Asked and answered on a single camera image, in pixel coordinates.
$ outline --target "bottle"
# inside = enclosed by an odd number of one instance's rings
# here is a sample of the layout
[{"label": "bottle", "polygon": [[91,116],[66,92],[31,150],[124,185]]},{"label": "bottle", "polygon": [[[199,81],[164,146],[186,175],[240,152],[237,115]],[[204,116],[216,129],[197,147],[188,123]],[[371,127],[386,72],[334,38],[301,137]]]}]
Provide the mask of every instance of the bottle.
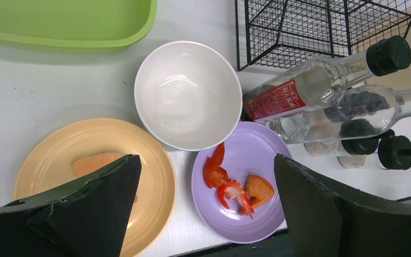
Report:
[{"label": "bottle", "polygon": [[393,130],[387,130],[373,138],[359,138],[338,141],[305,143],[306,151],[313,156],[355,156],[369,155],[377,150],[379,140],[394,137]]},{"label": "bottle", "polygon": [[411,117],[411,89],[366,85],[347,90],[333,107],[286,117],[270,128],[286,143],[371,138],[407,117]]},{"label": "bottle", "polygon": [[411,141],[403,135],[382,139],[376,154],[339,156],[344,168],[408,170],[411,167]]},{"label": "bottle", "polygon": [[341,59],[316,56],[245,93],[241,118],[265,125],[300,111],[324,109],[341,100],[346,88],[410,63],[410,47],[401,36]]}]

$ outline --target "white bowl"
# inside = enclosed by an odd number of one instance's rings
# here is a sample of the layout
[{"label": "white bowl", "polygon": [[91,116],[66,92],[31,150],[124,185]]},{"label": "white bowl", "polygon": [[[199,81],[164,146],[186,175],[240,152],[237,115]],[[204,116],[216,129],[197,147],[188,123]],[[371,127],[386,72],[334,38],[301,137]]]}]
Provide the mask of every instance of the white bowl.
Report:
[{"label": "white bowl", "polygon": [[198,151],[223,142],[242,111],[232,66],[203,44],[177,41],[155,49],[136,75],[136,109],[161,142]]}]

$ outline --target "purple plate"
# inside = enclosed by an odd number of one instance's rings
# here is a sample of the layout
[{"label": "purple plate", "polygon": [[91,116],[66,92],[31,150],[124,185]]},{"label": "purple plate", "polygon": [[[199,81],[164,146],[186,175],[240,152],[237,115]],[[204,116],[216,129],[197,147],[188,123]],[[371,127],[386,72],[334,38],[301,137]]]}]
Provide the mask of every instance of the purple plate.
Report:
[{"label": "purple plate", "polygon": [[253,122],[240,122],[224,141],[225,155],[222,167],[229,178],[245,186],[248,175],[259,175],[270,182],[275,196],[263,206],[254,209],[254,219],[240,216],[235,199],[224,208],[217,198],[217,189],[209,189],[204,182],[202,168],[215,148],[198,153],[193,166],[192,192],[197,212],[204,223],[217,235],[238,244],[250,244],[272,235],[284,220],[283,207],[276,189],[273,160],[280,153],[291,157],[282,139],[269,128]]}]

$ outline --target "black wire basket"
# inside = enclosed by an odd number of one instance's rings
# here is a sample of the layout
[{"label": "black wire basket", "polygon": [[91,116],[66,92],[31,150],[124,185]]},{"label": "black wire basket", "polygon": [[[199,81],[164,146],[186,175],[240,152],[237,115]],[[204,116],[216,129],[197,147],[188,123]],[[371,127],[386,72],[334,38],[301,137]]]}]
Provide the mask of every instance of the black wire basket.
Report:
[{"label": "black wire basket", "polygon": [[[411,0],[243,0],[245,47],[238,70],[258,64],[290,69],[310,57],[345,57],[384,38],[407,36]],[[246,54],[246,64],[240,63]]]}]

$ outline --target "table surface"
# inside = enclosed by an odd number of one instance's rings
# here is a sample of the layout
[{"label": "table surface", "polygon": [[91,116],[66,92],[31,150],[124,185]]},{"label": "table surface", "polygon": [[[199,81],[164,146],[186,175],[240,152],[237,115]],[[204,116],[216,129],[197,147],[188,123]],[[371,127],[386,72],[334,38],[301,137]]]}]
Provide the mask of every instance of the table surface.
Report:
[{"label": "table surface", "polygon": [[[0,46],[0,206],[12,200],[26,156],[58,128],[97,117],[141,125],[133,81],[143,59],[156,47],[175,40],[197,41],[236,66],[234,0],[158,2],[149,34],[117,54],[75,56]],[[239,72],[243,90],[272,78],[271,71],[250,67]],[[394,129],[411,139],[411,118],[401,120]],[[334,157],[309,156],[303,145],[290,149],[297,161],[365,192],[387,199],[411,196],[411,169],[345,170]],[[174,255],[225,243],[203,224],[193,205],[190,180],[196,153],[166,150],[176,169],[176,205],[166,229],[141,256]]]}]

